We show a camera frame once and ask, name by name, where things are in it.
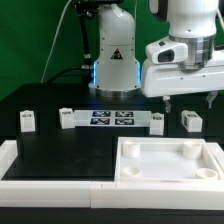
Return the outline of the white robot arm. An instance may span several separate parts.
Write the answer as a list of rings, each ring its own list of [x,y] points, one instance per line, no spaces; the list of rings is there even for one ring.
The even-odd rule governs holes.
[[[206,92],[211,103],[224,89],[224,49],[214,45],[224,0],[148,0],[150,13],[169,24],[168,36],[135,59],[135,21],[123,0],[72,0],[82,20],[99,17],[100,55],[89,88],[104,96],[140,89],[168,102],[172,95]]]

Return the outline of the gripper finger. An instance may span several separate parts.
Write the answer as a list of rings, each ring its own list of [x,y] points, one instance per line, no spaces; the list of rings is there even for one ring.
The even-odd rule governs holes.
[[[165,104],[165,110],[167,113],[171,112],[170,96],[163,96],[163,102]]]
[[[217,91],[211,91],[207,95],[206,101],[208,102],[208,108],[211,108],[212,107],[212,103],[216,99],[217,95],[218,95],[218,92]]]

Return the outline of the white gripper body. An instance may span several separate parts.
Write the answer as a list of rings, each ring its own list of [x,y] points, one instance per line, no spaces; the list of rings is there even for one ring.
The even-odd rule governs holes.
[[[224,65],[181,70],[177,64],[153,65],[145,61],[142,67],[141,90],[147,98],[223,89]]]

